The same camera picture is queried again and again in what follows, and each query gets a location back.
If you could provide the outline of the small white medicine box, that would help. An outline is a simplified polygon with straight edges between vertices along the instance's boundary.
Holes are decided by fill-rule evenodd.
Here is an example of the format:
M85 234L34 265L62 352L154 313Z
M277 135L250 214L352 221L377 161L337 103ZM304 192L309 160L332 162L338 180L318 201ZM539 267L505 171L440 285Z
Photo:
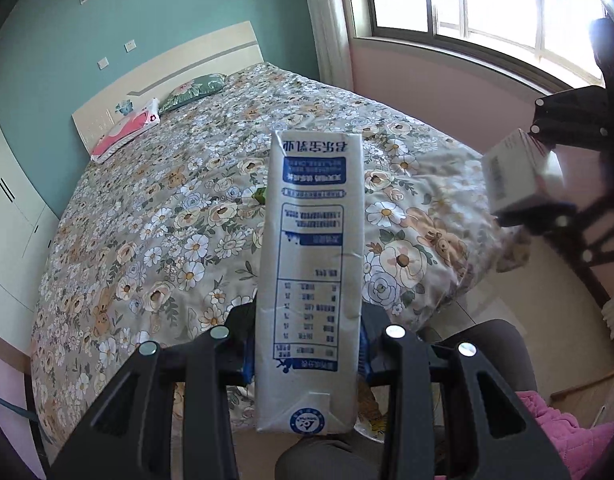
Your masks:
M565 198L557 154L516 129L482 156L490 212L511 214Z

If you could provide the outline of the blue white milk carton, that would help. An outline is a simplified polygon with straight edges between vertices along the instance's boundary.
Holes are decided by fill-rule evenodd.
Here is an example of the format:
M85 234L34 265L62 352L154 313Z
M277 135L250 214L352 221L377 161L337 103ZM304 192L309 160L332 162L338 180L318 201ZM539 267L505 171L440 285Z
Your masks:
M356 133L271 138L256 298L260 432L346 434L357 417L363 157Z

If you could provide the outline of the small green block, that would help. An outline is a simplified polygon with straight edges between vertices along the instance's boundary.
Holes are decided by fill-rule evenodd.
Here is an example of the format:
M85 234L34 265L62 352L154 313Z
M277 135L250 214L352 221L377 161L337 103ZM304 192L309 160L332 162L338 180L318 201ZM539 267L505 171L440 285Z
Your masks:
M256 191L253 194L253 198L254 200L256 200L256 203L260 206L265 206L266 205L266 192L267 192L267 188L257 188Z

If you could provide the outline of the white paper trash bin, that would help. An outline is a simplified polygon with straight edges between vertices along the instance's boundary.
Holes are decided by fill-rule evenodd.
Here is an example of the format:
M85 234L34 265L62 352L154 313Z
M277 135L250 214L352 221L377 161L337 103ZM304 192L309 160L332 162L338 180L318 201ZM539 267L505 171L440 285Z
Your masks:
M382 413L380 404L367 383L358 379L358 415L354 430L377 443L383 443L387 427L387 414Z

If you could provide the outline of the floral bed quilt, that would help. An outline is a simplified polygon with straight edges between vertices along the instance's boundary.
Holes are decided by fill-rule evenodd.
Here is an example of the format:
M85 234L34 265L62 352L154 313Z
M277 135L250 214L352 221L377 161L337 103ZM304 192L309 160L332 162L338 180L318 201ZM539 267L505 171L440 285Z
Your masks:
M269 63L164 114L90 164L59 222L32 331L36 411L57 453L146 340L172 346L251 301L263 271L270 138L358 133L365 155L361 292L420 328L530 238L490 214L477 152L398 110Z

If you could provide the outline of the pink white pillow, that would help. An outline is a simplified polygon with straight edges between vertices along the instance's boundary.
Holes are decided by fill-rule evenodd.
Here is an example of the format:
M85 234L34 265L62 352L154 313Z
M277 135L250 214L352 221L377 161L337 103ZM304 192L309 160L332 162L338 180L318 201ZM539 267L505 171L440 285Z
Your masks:
M158 115L158 98L150 99L140 110L133 110L109 130L90 153L91 162L103 164L129 142L141 136L161 121Z

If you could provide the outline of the pink quilted jacket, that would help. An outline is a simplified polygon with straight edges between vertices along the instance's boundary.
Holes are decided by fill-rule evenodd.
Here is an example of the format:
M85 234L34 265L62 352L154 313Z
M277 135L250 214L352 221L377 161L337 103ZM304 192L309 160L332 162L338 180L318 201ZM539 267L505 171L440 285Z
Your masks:
M610 444L614 422L584 428L574 415L551 408L538 392L528 390L516 394L556 448L570 478L584 478Z

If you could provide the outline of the green floral pillow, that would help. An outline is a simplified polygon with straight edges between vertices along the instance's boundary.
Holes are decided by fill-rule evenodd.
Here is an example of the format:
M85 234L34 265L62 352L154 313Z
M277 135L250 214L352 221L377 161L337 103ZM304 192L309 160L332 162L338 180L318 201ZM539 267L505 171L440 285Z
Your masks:
M215 73L196 77L171 90L166 99L159 104L158 113L164 115L188 103L214 96L225 88L226 84L227 76L224 74Z

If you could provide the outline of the cream wardrobe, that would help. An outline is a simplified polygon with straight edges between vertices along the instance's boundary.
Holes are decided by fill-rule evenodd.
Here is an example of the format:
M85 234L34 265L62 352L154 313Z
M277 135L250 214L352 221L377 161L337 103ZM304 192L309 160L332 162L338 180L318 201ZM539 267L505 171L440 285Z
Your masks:
M57 226L0 128L0 338L24 354L30 353L40 280Z

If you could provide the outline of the white curtain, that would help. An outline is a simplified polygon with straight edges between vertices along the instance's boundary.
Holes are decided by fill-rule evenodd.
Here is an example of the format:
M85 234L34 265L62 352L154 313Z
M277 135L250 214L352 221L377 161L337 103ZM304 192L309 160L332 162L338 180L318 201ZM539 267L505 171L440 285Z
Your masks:
M307 0L320 80L354 89L353 63L343 0Z

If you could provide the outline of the cream wooden headboard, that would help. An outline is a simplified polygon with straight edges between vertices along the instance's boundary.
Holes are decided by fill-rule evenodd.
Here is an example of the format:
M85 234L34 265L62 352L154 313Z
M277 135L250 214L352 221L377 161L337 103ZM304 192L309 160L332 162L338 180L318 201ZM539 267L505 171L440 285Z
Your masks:
M75 128L90 152L126 114L150 99L163 101L196 77L231 75L263 61L251 22L215 30L155 56L109 84L75 110Z

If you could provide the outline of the window with frame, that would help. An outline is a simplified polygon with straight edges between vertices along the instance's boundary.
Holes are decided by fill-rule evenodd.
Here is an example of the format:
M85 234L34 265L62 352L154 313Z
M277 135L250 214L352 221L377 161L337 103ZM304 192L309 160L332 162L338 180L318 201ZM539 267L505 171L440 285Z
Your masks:
M359 37L412 44L545 89L602 84L591 29L603 0L350 0Z

